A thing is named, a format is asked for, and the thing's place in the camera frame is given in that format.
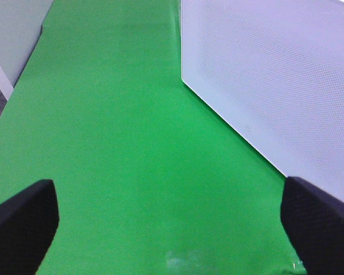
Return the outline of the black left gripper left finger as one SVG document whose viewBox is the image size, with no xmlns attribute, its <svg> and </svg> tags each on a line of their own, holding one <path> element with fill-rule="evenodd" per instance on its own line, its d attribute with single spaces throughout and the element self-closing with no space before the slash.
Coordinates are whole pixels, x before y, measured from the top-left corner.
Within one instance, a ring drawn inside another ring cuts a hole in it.
<svg viewBox="0 0 344 275">
<path fill-rule="evenodd" d="M 59 224 L 54 182 L 42 179 L 0 204 L 0 274 L 35 274 Z"/>
</svg>

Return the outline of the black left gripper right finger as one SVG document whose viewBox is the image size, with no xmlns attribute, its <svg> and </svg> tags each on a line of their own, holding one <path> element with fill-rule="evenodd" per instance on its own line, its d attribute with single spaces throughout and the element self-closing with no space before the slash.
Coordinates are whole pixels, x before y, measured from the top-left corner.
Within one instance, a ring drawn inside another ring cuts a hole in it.
<svg viewBox="0 0 344 275">
<path fill-rule="evenodd" d="M 310 182 L 287 177 L 280 220 L 308 274 L 344 274 L 344 203 Z"/>
</svg>

